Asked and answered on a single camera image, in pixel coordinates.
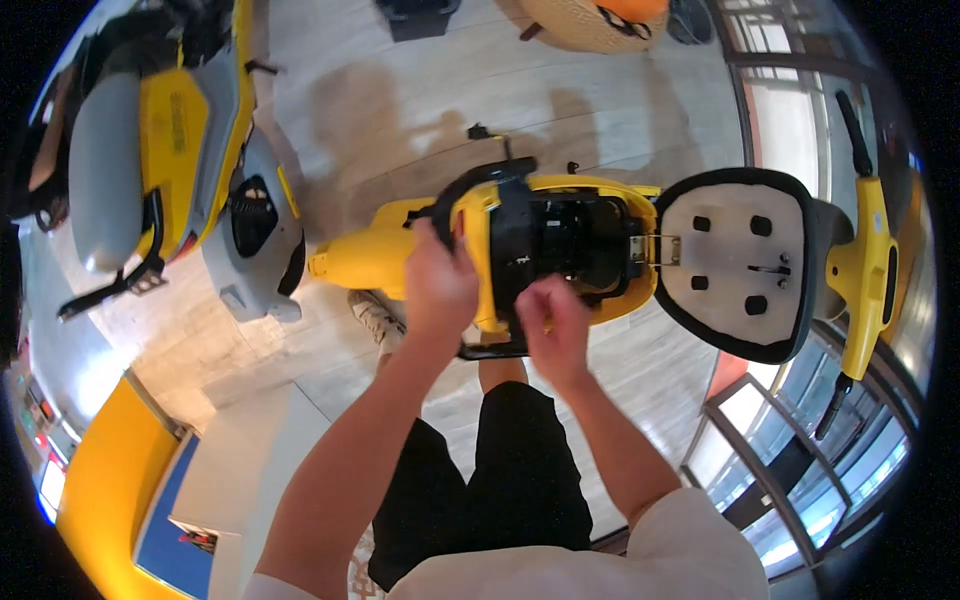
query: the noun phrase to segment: wooden floor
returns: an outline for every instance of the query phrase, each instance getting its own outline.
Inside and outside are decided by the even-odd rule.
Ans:
[[[478,121],[509,132],[515,152],[535,155],[543,173],[574,160],[583,173],[666,186],[742,164],[716,42],[688,47],[665,36],[649,53],[622,56],[569,52],[549,36],[520,42],[531,21],[514,0],[467,0],[445,36],[399,44],[370,0],[274,0],[258,5],[257,22],[260,54],[285,72],[256,76],[256,120],[290,175],[311,247],[364,227],[386,202],[434,195],[467,168],[500,159],[493,141],[468,143],[465,129]],[[69,235],[59,232],[53,247],[63,276],[81,290],[96,277],[71,262]],[[218,407],[295,381],[333,420],[372,380],[376,347],[350,316],[345,291],[305,278],[294,295],[299,323],[236,324],[198,252],[167,275],[165,288],[120,299],[90,320],[174,418],[203,430]],[[610,395],[679,463],[716,350],[653,301],[595,327],[590,344],[590,365]],[[452,364],[429,399],[424,417],[469,475],[476,366]],[[584,476],[593,534],[606,534],[623,518],[576,422],[562,405],[558,414]]]

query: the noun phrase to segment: orange object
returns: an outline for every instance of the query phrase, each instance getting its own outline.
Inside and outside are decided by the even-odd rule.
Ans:
[[[646,23],[669,8],[669,0],[593,0],[593,4],[615,13],[629,23]]]

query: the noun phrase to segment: sneaker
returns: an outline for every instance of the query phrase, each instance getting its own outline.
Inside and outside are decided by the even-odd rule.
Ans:
[[[381,346],[385,339],[398,340],[407,332],[407,327],[395,317],[380,300],[367,290],[350,290],[347,302],[353,316]]]

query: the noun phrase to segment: yellow wall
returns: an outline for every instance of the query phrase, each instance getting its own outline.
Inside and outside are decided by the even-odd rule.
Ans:
[[[143,517],[176,448],[177,439],[125,376],[70,462],[57,529],[107,600],[186,597],[132,561]]]

